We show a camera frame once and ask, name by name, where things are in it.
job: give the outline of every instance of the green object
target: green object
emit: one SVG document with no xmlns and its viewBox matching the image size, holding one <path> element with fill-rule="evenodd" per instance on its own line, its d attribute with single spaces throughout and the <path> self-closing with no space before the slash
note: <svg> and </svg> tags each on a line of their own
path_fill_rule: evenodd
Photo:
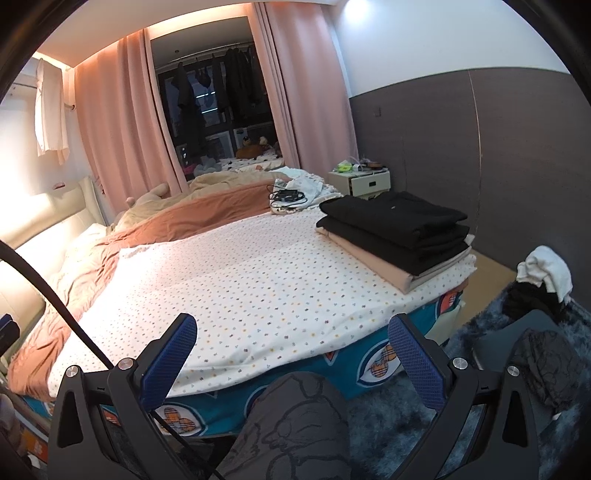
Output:
<svg viewBox="0 0 591 480">
<path fill-rule="evenodd" d="M 348 162 L 346 160 L 342 161 L 336 166 L 336 171 L 339 173 L 345 173 L 351 170 L 353 170 L 353 165 L 351 165 L 351 162 Z"/>
</svg>

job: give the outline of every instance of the ceiling light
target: ceiling light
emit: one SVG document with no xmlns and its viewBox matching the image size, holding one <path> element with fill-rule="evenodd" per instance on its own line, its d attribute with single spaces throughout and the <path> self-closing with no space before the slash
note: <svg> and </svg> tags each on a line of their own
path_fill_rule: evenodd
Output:
<svg viewBox="0 0 591 480">
<path fill-rule="evenodd" d="M 368 0 L 349 0 L 345 5 L 345 17 L 351 23 L 365 20 L 369 13 Z"/>
</svg>

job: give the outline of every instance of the gray pants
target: gray pants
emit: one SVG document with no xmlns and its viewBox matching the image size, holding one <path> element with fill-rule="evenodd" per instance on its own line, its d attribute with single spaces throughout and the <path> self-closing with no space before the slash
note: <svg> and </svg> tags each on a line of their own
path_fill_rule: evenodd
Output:
<svg viewBox="0 0 591 480">
<path fill-rule="evenodd" d="M 320 375 L 275 380 L 217 470 L 226 480 L 348 480 L 345 399 Z"/>
</svg>

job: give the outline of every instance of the gray wall panel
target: gray wall panel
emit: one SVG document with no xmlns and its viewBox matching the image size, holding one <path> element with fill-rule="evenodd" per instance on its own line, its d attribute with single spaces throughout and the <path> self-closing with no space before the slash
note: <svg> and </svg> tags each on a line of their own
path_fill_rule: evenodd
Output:
<svg viewBox="0 0 591 480">
<path fill-rule="evenodd" d="M 463 210 L 473 225 L 478 130 L 466 71 L 397 83 L 351 105 L 360 154 L 387 165 L 397 190 Z"/>
<path fill-rule="evenodd" d="M 471 71 L 482 139 L 476 248 L 515 268 L 537 245 L 568 263 L 591 306 L 591 107 L 570 75 Z"/>
<path fill-rule="evenodd" d="M 483 154 L 476 248 L 510 268 L 537 245 L 554 248 L 571 268 L 574 298 L 591 308 L 591 107 L 564 73 L 470 75 Z M 468 72 L 397 83 L 351 105 L 360 153 L 386 164 L 397 190 L 464 210 L 474 231 L 480 174 Z"/>
</svg>

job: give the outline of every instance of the pink curtain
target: pink curtain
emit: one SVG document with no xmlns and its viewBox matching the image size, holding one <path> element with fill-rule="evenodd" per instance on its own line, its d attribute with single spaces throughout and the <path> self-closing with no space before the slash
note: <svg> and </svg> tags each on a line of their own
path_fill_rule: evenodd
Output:
<svg viewBox="0 0 591 480">
<path fill-rule="evenodd" d="M 325 176 L 358 158 L 345 79 L 321 6 L 259 2 L 249 5 L 248 20 L 286 164 Z"/>
<path fill-rule="evenodd" d="M 127 197 L 161 183 L 188 189 L 158 93 L 150 39 L 137 31 L 74 71 L 76 110 L 86 155 L 115 212 Z"/>
</svg>

